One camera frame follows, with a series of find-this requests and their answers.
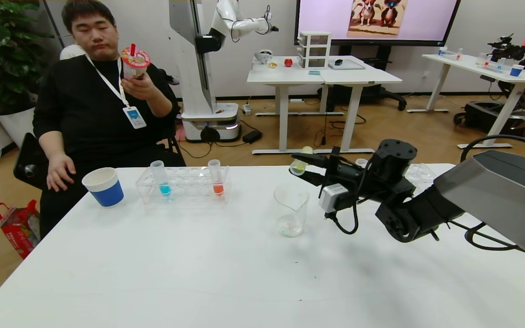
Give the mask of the man's left hand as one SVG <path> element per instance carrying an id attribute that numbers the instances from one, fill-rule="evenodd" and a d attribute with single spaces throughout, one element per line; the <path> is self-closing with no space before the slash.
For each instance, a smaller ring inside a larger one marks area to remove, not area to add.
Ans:
<path id="1" fill-rule="evenodd" d="M 140 79 L 123 78 L 121 79 L 121 86 L 125 93 L 147 102 L 157 100 L 163 96 L 147 73 L 144 73 Z"/>

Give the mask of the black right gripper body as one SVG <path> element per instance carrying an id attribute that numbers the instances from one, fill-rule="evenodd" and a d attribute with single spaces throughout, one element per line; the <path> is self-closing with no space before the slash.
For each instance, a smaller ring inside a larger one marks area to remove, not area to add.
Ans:
<path id="1" fill-rule="evenodd" d="M 363 197 L 363 166 L 347 160 L 333 147 L 328 156 L 325 183 L 321 185 L 321 199 L 361 199 Z"/>

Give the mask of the man's right hand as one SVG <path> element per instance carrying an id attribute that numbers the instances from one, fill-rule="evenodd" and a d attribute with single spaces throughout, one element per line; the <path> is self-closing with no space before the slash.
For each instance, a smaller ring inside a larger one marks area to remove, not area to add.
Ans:
<path id="1" fill-rule="evenodd" d="M 72 176 L 75 174 L 73 160 L 64 152 L 54 153 L 48 161 L 46 186 L 56 192 L 66 191 L 74 183 Z"/>

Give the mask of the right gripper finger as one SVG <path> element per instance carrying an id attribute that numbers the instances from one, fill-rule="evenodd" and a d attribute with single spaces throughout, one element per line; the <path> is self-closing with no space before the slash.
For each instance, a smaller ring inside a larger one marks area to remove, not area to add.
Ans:
<path id="1" fill-rule="evenodd" d="M 327 168 L 329 166 L 329 158 L 325 155 L 297 152 L 291 156 L 294 160 L 290 167 L 293 169 L 307 169 L 308 166 Z"/>
<path id="2" fill-rule="evenodd" d="M 289 172 L 291 175 L 298 177 L 299 179 L 306 181 L 314 186 L 320 186 L 324 185 L 325 183 L 325 176 L 322 174 L 318 174 L 316 172 L 309 172 L 309 171 L 297 171 L 293 170 L 292 168 L 289 168 Z"/>

